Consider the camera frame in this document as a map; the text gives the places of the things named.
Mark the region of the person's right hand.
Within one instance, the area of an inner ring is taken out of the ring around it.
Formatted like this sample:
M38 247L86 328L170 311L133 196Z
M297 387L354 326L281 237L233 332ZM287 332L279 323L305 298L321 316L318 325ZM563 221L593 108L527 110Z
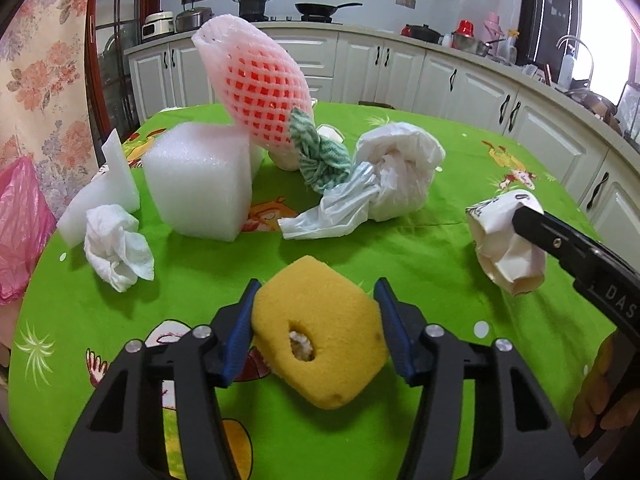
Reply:
M600 426L604 430L616 430L628 427L639 413L639 390L625 394L608 411L600 422L601 415L613 391L608 377L614 359L614 339L616 332L606 337L600 345L593 367L582 382L582 388L573 404L568 429L572 436L588 437L594 428Z

